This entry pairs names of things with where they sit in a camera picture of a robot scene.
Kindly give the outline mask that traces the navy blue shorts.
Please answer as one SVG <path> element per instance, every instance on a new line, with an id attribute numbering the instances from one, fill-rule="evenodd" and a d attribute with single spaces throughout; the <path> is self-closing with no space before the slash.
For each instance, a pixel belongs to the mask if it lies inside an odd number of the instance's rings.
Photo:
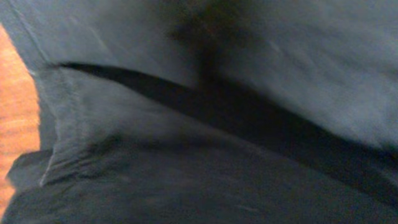
<path id="1" fill-rule="evenodd" d="M 4 223 L 396 223 L 396 1 L 2 1 L 45 108 Z"/>

